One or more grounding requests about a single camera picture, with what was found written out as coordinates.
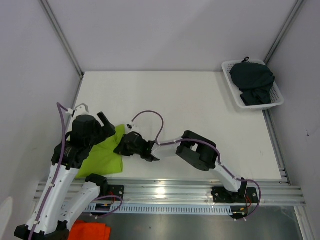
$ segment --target orange cloth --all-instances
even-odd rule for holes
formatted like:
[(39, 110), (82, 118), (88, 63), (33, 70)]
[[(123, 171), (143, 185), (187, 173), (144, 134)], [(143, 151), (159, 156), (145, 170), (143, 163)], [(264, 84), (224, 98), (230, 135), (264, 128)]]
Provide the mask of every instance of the orange cloth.
[(104, 223), (77, 220), (71, 228), (68, 240), (109, 240), (111, 227)]

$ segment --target metal frame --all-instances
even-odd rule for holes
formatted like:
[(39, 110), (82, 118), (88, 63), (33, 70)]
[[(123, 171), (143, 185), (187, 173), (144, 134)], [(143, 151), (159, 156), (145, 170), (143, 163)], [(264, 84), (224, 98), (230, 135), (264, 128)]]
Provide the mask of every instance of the metal frame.
[[(38, 0), (44, 13), (48, 17), (48, 20), (56, 33), (65, 53), (71, 60), (76, 72), (80, 76), (81, 80), (74, 98), (73, 105), (75, 104), (84, 73), (79, 65), (78, 60), (76, 59), (58, 21), (51, 9), (48, 0)], [(295, 19), (300, 13), (306, 0), (297, 0), (291, 9), (287, 19), (285, 20), (281, 30), (279, 31), (275, 41), (273, 42), (270, 50), (264, 62), (266, 65), (270, 62), (274, 56), (276, 50), (284, 40), (287, 35), (290, 27), (293, 25)], [(304, 239), (315, 239), (311, 224), (308, 220), (308, 215), (306, 211), (306, 203), (303, 197), (301, 188), (298, 186), (292, 186), (290, 179), (285, 171), (285, 161), (279, 142), (276, 136), (274, 124), (272, 121), (272, 116), (269, 110), (263, 111), (265, 122), (268, 128), (272, 146), (275, 152), (276, 159), (279, 164), (280, 173), (282, 180), (280, 182), (260, 182), (262, 190), (262, 206), (294, 206), (300, 230), (302, 232)], [(109, 180), (110, 184), (114, 185), (124, 185), (125, 186), (125, 197), (124, 202), (127, 204), (124, 208), (120, 210), (123, 213), (155, 213), (150, 209), (154, 209), (154, 204), (159, 206), (166, 206), (167, 208), (180, 209), (179, 206), (185, 207), (190, 206), (190, 210), (187, 210), (185, 214), (190, 214), (192, 211), (202, 211), (197, 214), (206, 214), (203, 211), (206, 209), (212, 208), (213, 198), (211, 196), (211, 188), (214, 186), (221, 186), (221, 183), (217, 180), (212, 181), (177, 181), (177, 180), (164, 180), (164, 179), (154, 179), (154, 180), (128, 180), (128, 179), (111, 179)], [(38, 190), (34, 197), (36, 202), (39, 201), (40, 196), (44, 190), (45, 182), (40, 182)], [(71, 197), (81, 189), (84, 184), (83, 179), (75, 180), (69, 191), (66, 200), (71, 199)], [(227, 205), (220, 205), (221, 208), (229, 207)], [(165, 214), (166, 211), (160, 210), (159, 213)]]
[[(98, 203), (91, 203), (84, 213), (106, 213), (105, 210), (97, 210)], [(119, 203), (113, 203), (109, 211), (113, 211), (119, 206)], [(118, 214), (179, 214), (179, 215), (220, 215), (230, 216), (232, 210), (230, 206), (211, 205), (167, 205), (167, 204), (133, 204), (124, 203), (117, 211)]]
[[(77, 102), (78, 95), (80, 93), (80, 89), (81, 89), (81, 86), (82, 86), (83, 79), (84, 79), (84, 74), (81, 76), (79, 84), (78, 84), (78, 86), (76, 88), (75, 96), (74, 96), (74, 99), (73, 99), (73, 102), (72, 102), (72, 107), (71, 107), (72, 109), (75, 109), (75, 107), (76, 107), (76, 102)], [(68, 116), (68, 119), (67, 119), (66, 125), (65, 125), (65, 129), (69, 128), (69, 125), (71, 123), (71, 119), (72, 119), (72, 116), (71, 115)]]
[(76, 56), (74, 55), (59, 23), (58, 20), (54, 14), (54, 12), (52, 11), (50, 4), (48, 3), (47, 0), (38, 0), (45, 15), (47, 16), (52, 29), (54, 30), (54, 32), (56, 33), (57, 38), (59, 39), (66, 55), (69, 57), (69, 59), (71, 60), (71, 63), (73, 64), (76, 72), (78, 73), (78, 75), (82, 78), (82, 76), (84, 75), (84, 72), (81, 70), (81, 67), (78, 63), (78, 60), (76, 59)]
[(296, 20), (297, 16), (299, 15), (299, 13), (300, 13), (302, 7), (304, 6), (304, 4), (306, 3), (306, 1), (307, 0), (297, 0), (295, 2), (293, 8), (291, 9), (288, 17), (286, 18), (286, 20), (284, 22), (280, 32), (278, 33), (275, 41), (273, 42), (268, 54), (266, 55), (266, 57), (264, 59), (265, 65), (268, 65), (271, 58), (274, 56), (276, 50), (278, 49), (278, 47), (280, 46), (280, 44), (284, 40), (285, 36), (287, 35), (289, 29), (293, 25), (294, 21)]
[[(259, 182), (261, 187), (261, 206), (305, 206), (306, 202), (299, 186), (289, 185), (284, 169), (280, 169), (282, 181)], [(81, 190), (85, 180), (75, 179), (71, 184), (65, 201), (68, 202)], [(219, 180), (182, 181), (182, 180), (135, 180), (109, 179), (110, 185), (124, 185), (124, 199), (127, 204), (161, 204), (168, 206), (233, 206), (234, 204), (214, 203), (212, 187), (222, 186)], [(38, 202), (46, 182), (40, 182), (34, 201)]]

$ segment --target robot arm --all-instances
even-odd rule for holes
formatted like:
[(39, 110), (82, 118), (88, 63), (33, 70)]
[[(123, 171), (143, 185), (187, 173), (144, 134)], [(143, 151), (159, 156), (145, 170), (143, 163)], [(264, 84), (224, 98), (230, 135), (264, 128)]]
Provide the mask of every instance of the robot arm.
[(59, 165), (63, 148), (60, 143), (54, 149), (50, 175), (32, 217), (26, 225), (18, 226), (14, 232), (14, 235), (20, 239), (67, 240), (72, 225), (83, 210), (94, 199), (106, 194), (107, 179), (91, 174), (86, 178), (82, 190), (60, 211), (68, 189), (92, 147), (116, 133), (115, 127), (102, 112), (97, 116), (104, 124), (103, 126), (94, 116), (89, 115), (88, 107), (84, 104), (74, 111), (69, 109), (68, 113), (72, 114), (74, 121), (72, 131), (65, 136), (62, 163)]
[(258, 201), (256, 197), (253, 197), (257, 196), (256, 189), (247, 187), (247, 181), (241, 181), (242, 178), (233, 174), (226, 165), (221, 163), (220, 153), (214, 142), (192, 131), (185, 131), (180, 138), (156, 143), (144, 140), (136, 126), (129, 125), (128, 127), (132, 131), (122, 137), (120, 144), (114, 150), (115, 153), (123, 156), (137, 154), (148, 162), (179, 156), (200, 171), (213, 172), (220, 180), (223, 187), (212, 188), (213, 200), (216, 203), (246, 203), (246, 197), (249, 197), (253, 203)]

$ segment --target white table surface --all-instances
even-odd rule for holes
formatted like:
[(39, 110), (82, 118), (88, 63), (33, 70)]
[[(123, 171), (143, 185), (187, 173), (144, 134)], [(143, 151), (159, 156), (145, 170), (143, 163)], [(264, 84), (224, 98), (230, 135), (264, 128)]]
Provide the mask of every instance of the white table surface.
[[(116, 125), (139, 112), (154, 110), (164, 118), (160, 141), (191, 130), (217, 144), (221, 161), (237, 175), (258, 181), (281, 179), (262, 111), (240, 111), (222, 72), (86, 72), (76, 100), (91, 114), (103, 112)], [(154, 140), (161, 126), (157, 115), (137, 118), (142, 136)], [(147, 162), (123, 158), (123, 172), (108, 178), (215, 180), (178, 156)]]

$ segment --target dark green cloth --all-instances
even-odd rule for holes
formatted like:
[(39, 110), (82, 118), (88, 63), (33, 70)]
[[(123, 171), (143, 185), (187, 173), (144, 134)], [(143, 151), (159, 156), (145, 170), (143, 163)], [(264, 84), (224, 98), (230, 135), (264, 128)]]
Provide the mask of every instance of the dark green cloth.
[(246, 106), (271, 104), (270, 90), (275, 76), (267, 66), (243, 61), (233, 66), (230, 75), (243, 92), (240, 96)]

